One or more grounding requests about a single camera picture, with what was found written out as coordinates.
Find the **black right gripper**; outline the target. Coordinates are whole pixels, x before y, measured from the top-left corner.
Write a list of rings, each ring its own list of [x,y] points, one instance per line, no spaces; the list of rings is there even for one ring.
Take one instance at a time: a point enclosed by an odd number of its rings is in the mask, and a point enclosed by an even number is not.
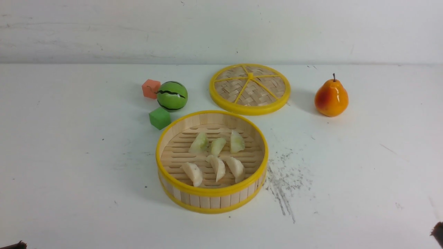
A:
[[[430,236],[432,236],[441,248],[443,248],[443,222],[437,222],[432,229]]]

